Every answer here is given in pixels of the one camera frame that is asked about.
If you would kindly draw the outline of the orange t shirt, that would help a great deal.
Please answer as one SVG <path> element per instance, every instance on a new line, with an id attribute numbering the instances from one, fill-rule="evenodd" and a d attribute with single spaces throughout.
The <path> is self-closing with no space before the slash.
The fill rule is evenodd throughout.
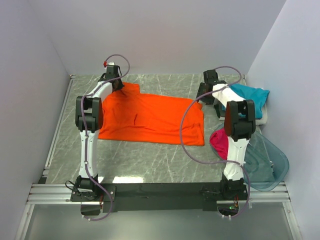
<path id="1" fill-rule="evenodd" d="M 205 144 L 202 105 L 189 98 L 141 93 L 138 84 L 126 82 L 103 101 L 102 110 L 100 140 Z"/>

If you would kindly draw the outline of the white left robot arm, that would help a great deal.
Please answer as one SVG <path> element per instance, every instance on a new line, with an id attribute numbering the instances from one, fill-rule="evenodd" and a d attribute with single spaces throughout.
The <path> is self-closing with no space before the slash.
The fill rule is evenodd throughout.
<path id="1" fill-rule="evenodd" d="M 105 65 L 96 87 L 89 93 L 76 98 L 75 125 L 81 141 L 81 164 L 77 181 L 82 195 L 88 201 L 96 200 L 100 195 L 97 169 L 97 142 L 104 123 L 103 101 L 113 92 L 124 87 L 122 72 L 113 62 Z"/>

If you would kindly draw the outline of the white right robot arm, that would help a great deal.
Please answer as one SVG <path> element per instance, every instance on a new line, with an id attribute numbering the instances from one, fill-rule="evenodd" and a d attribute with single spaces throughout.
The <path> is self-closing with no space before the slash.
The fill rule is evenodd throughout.
<path id="1" fill-rule="evenodd" d="M 255 103 L 235 93 L 226 81 L 219 80 L 216 70 L 203 72 L 204 82 L 200 83 L 197 97 L 212 105 L 217 100 L 225 107 L 224 132 L 228 139 L 227 163 L 222 174 L 219 193 L 222 198 L 230 200 L 244 185 L 242 167 L 245 153 L 252 134 L 256 130 Z"/>

